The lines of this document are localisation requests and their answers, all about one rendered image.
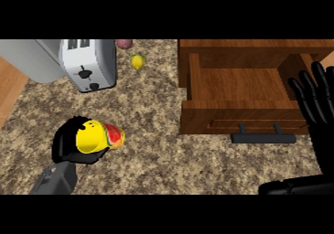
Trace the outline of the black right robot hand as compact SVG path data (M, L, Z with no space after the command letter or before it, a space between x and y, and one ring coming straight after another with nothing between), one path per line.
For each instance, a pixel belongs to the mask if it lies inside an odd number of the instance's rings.
M311 134L312 149L323 174L273 181L259 186L261 195L334 195L334 66L311 63L309 74L289 84Z

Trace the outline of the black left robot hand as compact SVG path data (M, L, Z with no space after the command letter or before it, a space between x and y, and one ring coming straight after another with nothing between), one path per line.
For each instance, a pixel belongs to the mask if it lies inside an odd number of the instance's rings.
M58 164L64 161L78 164L95 164L104 157L107 148L91 154L84 154L76 147L76 134L85 129L84 123L89 121L88 117L73 116L60 126L52 143L52 160Z

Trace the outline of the yellow cup with watermelon print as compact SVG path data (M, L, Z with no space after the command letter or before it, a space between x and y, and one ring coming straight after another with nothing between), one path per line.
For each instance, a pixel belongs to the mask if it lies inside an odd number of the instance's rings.
M76 133L76 147L84 154L92 154L106 148L116 150L123 146L126 133L120 127L98 122L86 121Z

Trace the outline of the brown wooden drawer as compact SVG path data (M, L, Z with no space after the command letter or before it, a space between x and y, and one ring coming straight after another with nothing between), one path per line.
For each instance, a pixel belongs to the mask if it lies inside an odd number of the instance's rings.
M301 68L208 68L200 55L188 59L187 100L182 103L182 134L305 134L308 124L299 110L289 78Z

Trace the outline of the brown wooden cabinet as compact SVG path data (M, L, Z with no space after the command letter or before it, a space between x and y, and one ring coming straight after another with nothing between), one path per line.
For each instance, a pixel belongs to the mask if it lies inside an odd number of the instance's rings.
M206 69L275 69L290 55L323 61L333 51L333 39L179 39L179 87L187 87L191 54Z

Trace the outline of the silver toaster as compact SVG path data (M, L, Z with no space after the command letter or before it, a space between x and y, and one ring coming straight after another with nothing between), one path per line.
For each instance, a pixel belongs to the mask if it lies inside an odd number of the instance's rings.
M81 92L116 86L117 48L113 39L63 39L58 60Z

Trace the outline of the pale grey appliance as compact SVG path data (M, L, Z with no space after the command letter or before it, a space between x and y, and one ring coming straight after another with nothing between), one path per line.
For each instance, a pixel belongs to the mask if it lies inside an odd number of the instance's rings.
M66 76L58 63L60 39L0 39L0 57L38 83Z

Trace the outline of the yellow lemon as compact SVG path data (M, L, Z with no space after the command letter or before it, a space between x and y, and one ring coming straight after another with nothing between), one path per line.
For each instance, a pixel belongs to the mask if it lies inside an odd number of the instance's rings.
M132 59L132 67L135 69L143 69L146 65L146 56L141 53L137 53L131 56Z

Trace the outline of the pink round fruit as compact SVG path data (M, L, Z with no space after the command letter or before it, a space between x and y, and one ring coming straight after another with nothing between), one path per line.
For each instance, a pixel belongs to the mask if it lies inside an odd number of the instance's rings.
M122 49L129 49L134 46L134 40L132 39L117 39L117 47Z

